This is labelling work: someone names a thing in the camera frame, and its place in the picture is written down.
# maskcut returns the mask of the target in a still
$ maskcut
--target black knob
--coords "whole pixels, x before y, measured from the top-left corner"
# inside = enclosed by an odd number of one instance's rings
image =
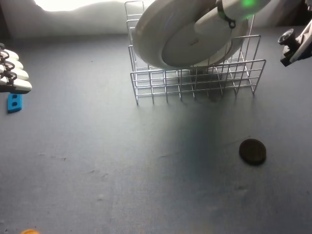
[[[296,51],[300,47],[300,43],[296,40],[296,33],[293,29],[288,30],[279,39],[278,43],[280,45],[286,45],[289,47],[290,51]]]

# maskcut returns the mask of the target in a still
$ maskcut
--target robotic hand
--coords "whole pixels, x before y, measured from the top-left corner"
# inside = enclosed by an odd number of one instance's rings
[[[308,10],[312,11],[312,0],[306,0],[306,4]],[[294,30],[290,29],[279,38],[278,43],[284,45],[281,62],[285,67],[312,57],[312,20],[298,37]]]
[[[10,50],[5,49],[0,43],[0,93],[10,92],[12,94],[27,94],[32,86],[27,81],[27,72],[19,62],[19,56]]]

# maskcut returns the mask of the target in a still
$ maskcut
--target wire basket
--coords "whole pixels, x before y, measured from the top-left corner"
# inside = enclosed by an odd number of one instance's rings
[[[211,65],[208,60],[207,66],[192,66],[191,69],[167,71],[146,64],[135,54],[132,45],[132,33],[136,24],[152,2],[136,0],[125,3],[132,66],[130,77],[137,104],[141,97],[151,97],[154,103],[154,97],[159,95],[165,95],[168,102],[168,96],[179,95],[182,100],[183,94],[186,93],[196,98],[197,94],[202,92],[209,97],[210,92],[215,90],[221,96],[227,90],[234,90],[237,95],[240,88],[246,87],[249,87],[253,94],[256,92],[266,60],[256,60],[261,36],[251,35],[254,16],[249,36],[232,39],[244,39],[244,42],[231,58],[219,65]]]

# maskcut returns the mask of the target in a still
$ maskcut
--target gray tabletop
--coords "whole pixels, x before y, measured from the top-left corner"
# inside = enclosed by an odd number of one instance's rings
[[[126,36],[17,41],[33,91],[0,95],[0,233],[306,234],[312,230],[312,60],[267,65],[250,90],[217,102],[143,99]],[[260,167],[240,143],[267,147]]]

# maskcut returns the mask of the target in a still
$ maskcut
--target plate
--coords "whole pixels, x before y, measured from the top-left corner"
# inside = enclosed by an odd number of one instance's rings
[[[215,0],[156,0],[143,13],[133,34],[135,52],[146,63],[161,69],[173,70],[206,62],[210,64],[232,56],[243,40],[248,21],[236,28],[220,29],[218,25],[207,35],[195,32],[194,24],[213,9]]]

